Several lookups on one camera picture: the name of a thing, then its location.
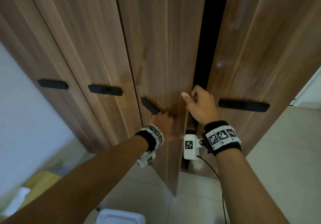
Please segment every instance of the forearm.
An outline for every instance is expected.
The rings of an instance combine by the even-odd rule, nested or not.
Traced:
[[[148,149],[134,136],[72,170],[4,223],[82,223]]]
[[[216,156],[231,223],[288,223],[238,149]]]

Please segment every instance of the white wall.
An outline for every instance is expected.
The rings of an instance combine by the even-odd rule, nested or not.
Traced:
[[[0,43],[0,208],[36,171],[75,152],[85,149]]]
[[[321,68],[297,95],[293,106],[321,108]]]

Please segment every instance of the wooden wardrobe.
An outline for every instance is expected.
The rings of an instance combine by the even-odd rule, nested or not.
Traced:
[[[188,112],[180,93],[193,87],[204,3],[0,0],[0,39],[86,149],[99,153],[150,121],[141,97],[175,117],[173,133],[185,133]],[[207,90],[217,101],[271,104],[265,113],[219,109],[247,155],[321,65],[320,0],[218,5],[225,12]],[[68,89],[41,87],[40,79]],[[93,93],[91,85],[118,87],[122,95]],[[151,163],[174,195],[182,151],[182,140],[165,142]],[[214,156],[201,154],[215,164]],[[214,177],[202,162],[191,162],[188,171]]]

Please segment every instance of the hand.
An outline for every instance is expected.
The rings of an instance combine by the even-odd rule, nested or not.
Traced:
[[[164,135],[164,139],[167,141],[182,139],[183,135],[172,135],[172,126],[173,126],[173,116],[169,116],[168,112],[158,113],[157,115],[152,116],[150,123],[154,124]]]
[[[182,97],[192,116],[204,126],[219,120],[214,97],[200,86],[194,87],[191,97],[186,92],[182,92]]]

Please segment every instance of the black cable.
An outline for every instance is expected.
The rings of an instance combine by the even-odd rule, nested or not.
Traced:
[[[220,177],[218,176],[218,174],[215,172],[215,170],[213,169],[213,167],[211,167],[210,164],[208,164],[207,161],[205,161],[205,163],[213,170],[213,172],[216,174],[217,178],[220,180]],[[224,208],[224,196],[223,196],[223,191],[222,191],[222,204],[223,204],[223,212],[224,212],[224,219],[225,219],[225,224],[227,224],[227,221],[226,221],[226,215],[225,215],[225,208]]]

